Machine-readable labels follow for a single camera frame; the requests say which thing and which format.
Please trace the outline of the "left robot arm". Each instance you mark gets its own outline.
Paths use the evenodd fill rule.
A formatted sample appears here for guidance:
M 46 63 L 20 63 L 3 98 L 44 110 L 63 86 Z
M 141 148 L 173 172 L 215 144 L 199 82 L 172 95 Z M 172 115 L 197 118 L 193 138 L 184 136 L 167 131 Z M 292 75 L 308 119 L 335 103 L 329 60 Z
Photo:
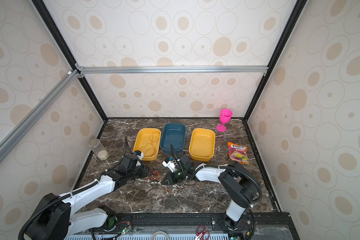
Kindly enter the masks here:
M 79 210 L 92 201 L 112 193 L 128 181 L 146 178 L 149 170 L 143 163 L 144 153 L 132 151 L 128 143 L 122 159 L 109 170 L 102 172 L 93 182 L 74 191 L 45 195 L 32 216 L 22 226 L 18 238 L 32 240 L 63 240 L 87 229 L 102 227 L 112 221 L 115 214 L 102 207 L 80 213 Z

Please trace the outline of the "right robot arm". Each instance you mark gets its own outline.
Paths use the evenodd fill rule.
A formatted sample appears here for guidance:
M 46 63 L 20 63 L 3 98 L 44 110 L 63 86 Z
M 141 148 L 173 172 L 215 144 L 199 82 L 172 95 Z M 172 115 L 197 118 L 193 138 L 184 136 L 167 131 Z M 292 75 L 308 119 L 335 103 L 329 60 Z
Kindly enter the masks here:
M 234 230 L 243 214 L 250 211 L 253 204 L 263 198 L 258 180 L 241 164 L 232 162 L 228 165 L 194 164 L 184 153 L 166 158 L 162 164 L 169 169 L 161 181 L 162 185 L 174 185 L 183 180 L 209 181 L 220 183 L 231 197 L 226 210 L 225 225 Z

